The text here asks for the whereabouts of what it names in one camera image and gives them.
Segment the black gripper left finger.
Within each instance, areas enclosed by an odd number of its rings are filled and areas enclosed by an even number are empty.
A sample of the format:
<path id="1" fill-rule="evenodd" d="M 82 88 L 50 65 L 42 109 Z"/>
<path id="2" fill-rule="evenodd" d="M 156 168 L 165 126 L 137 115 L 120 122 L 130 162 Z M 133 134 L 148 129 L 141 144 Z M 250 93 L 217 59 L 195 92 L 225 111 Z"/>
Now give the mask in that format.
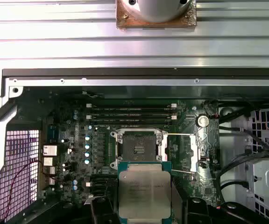
<path id="1" fill-rule="evenodd" d="M 58 202 L 35 210 L 20 221 L 21 224 L 118 224 L 119 218 L 110 200 L 93 197 L 78 207 L 72 202 Z"/>

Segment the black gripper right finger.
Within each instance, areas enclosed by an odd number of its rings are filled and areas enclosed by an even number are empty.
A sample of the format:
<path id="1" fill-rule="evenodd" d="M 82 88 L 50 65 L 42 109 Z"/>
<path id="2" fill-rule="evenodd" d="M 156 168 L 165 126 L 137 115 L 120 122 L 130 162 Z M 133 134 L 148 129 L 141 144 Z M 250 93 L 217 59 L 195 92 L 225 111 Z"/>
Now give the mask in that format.
<path id="1" fill-rule="evenodd" d="M 217 209 L 176 186 L 172 187 L 172 210 L 179 224 L 269 224 L 268 219 L 239 203 L 223 203 Z"/>

